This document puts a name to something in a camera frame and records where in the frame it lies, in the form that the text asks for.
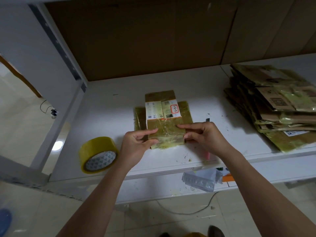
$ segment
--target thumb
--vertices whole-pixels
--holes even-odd
[[[196,133],[196,132],[188,132],[184,135],[184,139],[193,139],[197,142],[202,141],[202,135]]]
[[[143,143],[143,145],[146,147],[146,150],[148,150],[152,145],[158,144],[158,140],[156,139],[151,139],[151,140],[147,140]]]

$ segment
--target packing tape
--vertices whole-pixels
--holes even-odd
[[[79,150],[81,170],[94,174],[109,168],[119,154],[110,137],[97,137],[84,143]]]

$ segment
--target brown cardboard backdrop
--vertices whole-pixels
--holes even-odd
[[[69,0],[46,7],[89,81],[316,52],[314,0]]]

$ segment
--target tile floor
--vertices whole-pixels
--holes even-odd
[[[30,165],[53,123],[49,114],[39,110],[43,100],[0,65],[0,155]],[[58,140],[65,140],[69,127],[66,123]],[[51,153],[44,173],[52,172],[58,155],[59,151]],[[315,183],[290,190],[283,183],[275,186],[316,223]],[[173,212],[191,213],[205,207],[212,195],[175,197],[160,203]],[[80,205],[80,201],[0,182],[0,208],[9,208],[13,214],[6,237],[53,237]],[[163,232],[174,237],[187,232],[206,235],[209,225],[219,227],[225,236],[260,236],[240,192],[231,190],[218,193],[210,207],[195,215],[170,214],[156,201],[132,203],[125,213],[113,212],[105,237],[148,237]]]

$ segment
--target hand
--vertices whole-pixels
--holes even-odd
[[[151,139],[142,141],[145,135],[153,134],[158,129],[144,131],[129,131],[123,137],[122,147],[118,155],[117,163],[128,168],[133,168],[143,157],[152,145],[157,144],[158,140]]]
[[[196,140],[206,151],[217,155],[221,159],[235,150],[213,122],[180,124],[178,127],[189,129],[189,132],[184,135],[184,139]]]

